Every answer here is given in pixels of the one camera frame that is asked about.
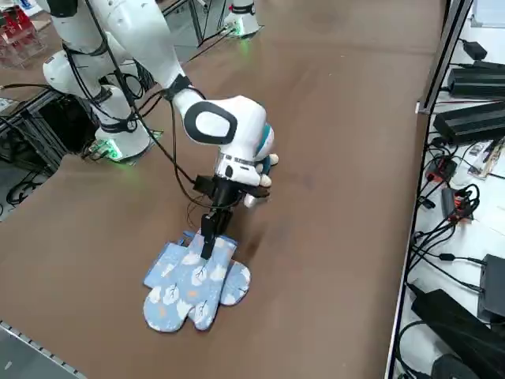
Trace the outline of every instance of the electrical cable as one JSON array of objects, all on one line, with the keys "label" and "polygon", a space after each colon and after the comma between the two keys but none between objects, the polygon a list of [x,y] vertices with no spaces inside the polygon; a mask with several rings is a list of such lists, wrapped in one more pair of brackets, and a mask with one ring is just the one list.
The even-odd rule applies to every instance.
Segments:
[{"label": "electrical cable", "polygon": [[[469,189],[474,189],[475,198],[473,198],[473,199],[469,198],[470,194],[472,194],[472,192],[473,192],[473,191],[469,192]],[[479,187],[473,183],[469,184],[468,186],[466,186],[462,189],[458,189],[456,191],[456,195],[457,196],[463,195],[465,202],[467,202],[467,204],[466,204],[467,208],[462,210],[462,214],[458,214],[458,208],[455,208],[449,215],[447,215],[447,218],[444,218],[442,221],[440,221],[440,223],[435,228],[433,228],[430,232],[422,233],[421,236],[424,236],[425,239],[423,240],[423,242],[419,246],[414,245],[416,248],[421,249],[421,250],[425,250],[425,251],[429,251],[430,249],[433,249],[435,246],[439,245],[440,243],[447,241],[455,233],[455,223],[457,223],[460,219],[468,217],[473,212],[475,212],[475,210],[477,209],[477,207],[480,204],[481,192],[479,190]],[[456,215],[458,217],[458,219],[452,220],[451,217],[453,215]],[[446,225],[445,227],[442,227],[442,225],[446,222],[449,222],[449,224]],[[451,234],[449,236],[428,246],[429,243],[433,242],[435,239],[442,236],[444,233],[446,233],[451,228],[453,230],[451,231]],[[407,270],[407,274],[413,270],[413,268],[421,261],[421,259],[424,256],[425,256],[425,253],[419,254],[420,259],[411,263],[410,267]]]},{"label": "electrical cable", "polygon": [[[110,60],[112,61],[113,65],[114,65],[114,74],[115,74],[116,78],[118,79],[118,82],[121,85],[123,91],[125,91],[125,88],[127,87],[127,84],[125,82],[125,78],[122,76],[121,70],[119,69],[119,64],[116,61],[116,58],[114,57],[114,54],[112,53],[112,50],[110,49],[110,45],[109,45],[109,43],[107,41],[107,36],[105,35],[105,32],[103,31],[103,29],[102,29],[102,27],[101,27],[101,25],[99,23],[99,20],[98,20],[96,14],[95,14],[95,10],[93,9],[90,1],[89,0],[84,0],[84,2],[86,3],[86,6],[89,9],[89,13],[91,14],[92,19],[93,19],[93,21],[94,21],[94,23],[95,23],[95,25],[96,25],[96,27],[98,29],[98,32],[99,32],[100,36],[102,37],[102,41],[103,41],[103,43],[105,45],[105,48],[106,48],[106,50],[107,50],[107,52],[108,52],[108,54],[110,56]],[[189,88],[189,89],[194,90],[197,93],[201,93],[200,91],[198,91],[195,88]],[[237,205],[240,202],[241,198],[239,197],[233,204],[230,204],[230,205],[226,205],[226,206],[209,206],[209,205],[205,205],[203,203],[200,203],[195,198],[191,197],[189,195],[189,193],[187,192],[186,188],[184,187],[184,185],[182,184],[181,179],[179,177],[179,171],[180,171],[189,182],[191,182],[193,185],[195,184],[195,180],[192,179],[192,178],[190,178],[189,175],[186,174],[186,172],[177,164],[177,158],[176,158],[177,157],[177,151],[176,151],[177,150],[177,142],[176,142],[176,133],[175,133],[175,110],[174,110],[174,105],[172,104],[171,101],[169,101],[170,107],[172,109],[172,134],[173,134],[172,144],[173,144],[173,147],[174,147],[174,151],[173,151],[174,155],[171,156],[169,154],[169,152],[155,138],[155,135],[153,134],[153,132],[145,125],[144,118],[142,117],[142,114],[140,114],[139,109],[138,109],[137,105],[135,104],[135,101],[131,98],[131,96],[129,96],[128,93],[125,93],[125,97],[126,97],[128,103],[129,103],[129,105],[133,109],[134,114],[138,117],[140,123],[146,129],[146,131],[148,132],[149,137],[155,142],[155,144],[162,150],[162,152],[169,159],[169,161],[174,165],[175,178],[177,179],[179,187],[181,188],[181,191],[183,192],[183,194],[192,203],[194,203],[196,205],[199,205],[200,207],[203,207],[203,208],[229,209],[230,207],[233,207],[233,206]]]},{"label": "electrical cable", "polygon": [[219,29],[216,33],[211,34],[209,37],[202,39],[202,42],[201,42],[201,44],[200,44],[200,45],[198,45],[198,47],[202,46],[202,45],[203,45],[204,43],[206,43],[208,40],[213,39],[214,37],[218,36],[219,34],[221,34],[222,32],[224,32],[225,30],[226,30],[225,28],[221,28],[221,29]]},{"label": "electrical cable", "polygon": [[23,88],[23,87],[39,87],[39,88],[47,89],[49,91],[57,92],[60,95],[65,95],[63,92],[60,92],[56,88],[52,88],[48,84],[36,84],[36,83],[12,83],[12,84],[0,85],[0,91],[3,89]]},{"label": "electrical cable", "polygon": [[35,178],[41,174],[42,171],[29,171],[24,178],[22,178],[16,185],[14,185],[6,196],[7,204],[16,208],[17,205],[21,204],[28,195],[24,195],[26,190],[34,190],[36,187],[40,186],[42,183],[33,182]]},{"label": "electrical cable", "polygon": [[216,44],[218,44],[219,42],[221,42],[223,39],[225,39],[227,36],[229,36],[234,31],[235,31],[235,29],[231,29],[227,34],[223,35],[221,38],[219,38],[218,40],[216,40],[213,44],[205,47],[202,51],[199,51],[198,54],[192,56],[191,59],[188,60],[186,63],[189,63],[189,62],[195,60],[196,58],[200,57],[203,53],[205,53],[206,51],[208,51],[209,49],[211,49],[212,47],[214,47]]},{"label": "electrical cable", "polygon": [[487,265],[487,263],[485,261],[483,261],[481,259],[477,259],[477,258],[472,258],[472,257],[456,257],[454,254],[451,254],[451,253],[433,254],[433,253],[430,253],[428,249],[421,250],[421,249],[418,249],[415,246],[413,246],[413,248],[416,249],[416,251],[418,253],[421,252],[421,253],[424,253],[425,255],[428,255],[430,257],[438,258],[442,262],[468,261],[468,262],[472,262],[472,263],[475,263],[475,264],[481,265],[481,266]]},{"label": "electrical cable", "polygon": [[420,254],[419,252],[417,251],[414,251],[414,253],[416,255],[419,256],[420,259],[422,259],[423,261],[425,261],[427,264],[429,264],[430,266],[432,266],[435,270],[439,271],[439,272],[442,272],[445,276],[447,276],[449,279],[452,279],[453,281],[455,281],[456,283],[460,284],[461,286],[465,287],[465,288],[468,288],[469,290],[471,291],[476,291],[477,293],[482,293],[484,292],[484,289],[479,287],[479,286],[476,286],[474,284],[471,284],[471,283],[467,283],[467,282],[463,282],[462,280],[456,278],[455,276],[452,276],[449,272],[441,269],[439,266],[435,265],[433,262],[431,262],[427,257],[425,257],[424,254]]}]

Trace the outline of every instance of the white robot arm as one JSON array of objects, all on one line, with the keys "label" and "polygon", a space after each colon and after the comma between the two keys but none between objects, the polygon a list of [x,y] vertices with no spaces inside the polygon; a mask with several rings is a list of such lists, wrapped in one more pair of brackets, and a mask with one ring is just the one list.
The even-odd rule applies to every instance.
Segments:
[{"label": "white robot arm", "polygon": [[[44,75],[56,89],[92,100],[102,123],[102,137],[114,139],[122,150],[127,150],[126,156],[141,152],[149,142],[144,128],[137,127],[137,121],[130,118],[131,109],[123,92],[98,82],[114,65],[88,6],[108,31],[107,40],[116,60],[122,62],[126,55],[135,58],[166,89],[165,97],[180,112],[186,134],[197,143],[219,146],[213,179],[200,182],[213,200],[201,224],[204,254],[209,257],[215,236],[224,232],[230,220],[230,204],[237,200],[238,193],[264,196],[260,187],[271,185],[270,178],[255,168],[255,163],[269,154],[274,140],[265,109],[244,96],[203,99],[179,64],[170,29],[155,0],[37,1],[51,14],[66,45],[65,51],[44,63]],[[73,67],[69,58],[76,63]]]}]

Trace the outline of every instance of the oven mitt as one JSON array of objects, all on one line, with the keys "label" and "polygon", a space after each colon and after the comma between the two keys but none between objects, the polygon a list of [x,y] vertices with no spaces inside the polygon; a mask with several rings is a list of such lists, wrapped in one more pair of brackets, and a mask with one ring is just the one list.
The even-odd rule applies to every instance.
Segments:
[{"label": "oven mitt", "polygon": [[204,238],[195,235],[186,254],[173,268],[165,268],[165,276],[145,299],[144,317],[154,330],[176,332],[187,316],[199,330],[211,326],[236,245],[218,237],[208,260],[200,256],[203,245]]},{"label": "oven mitt", "polygon": [[[158,256],[155,264],[144,278],[144,285],[154,288],[160,285],[163,278],[170,274],[175,265],[188,253],[188,248],[175,243],[167,243]],[[221,292],[221,304],[234,306],[238,304],[249,290],[250,272],[242,263],[231,260],[228,273],[224,279]]]}]

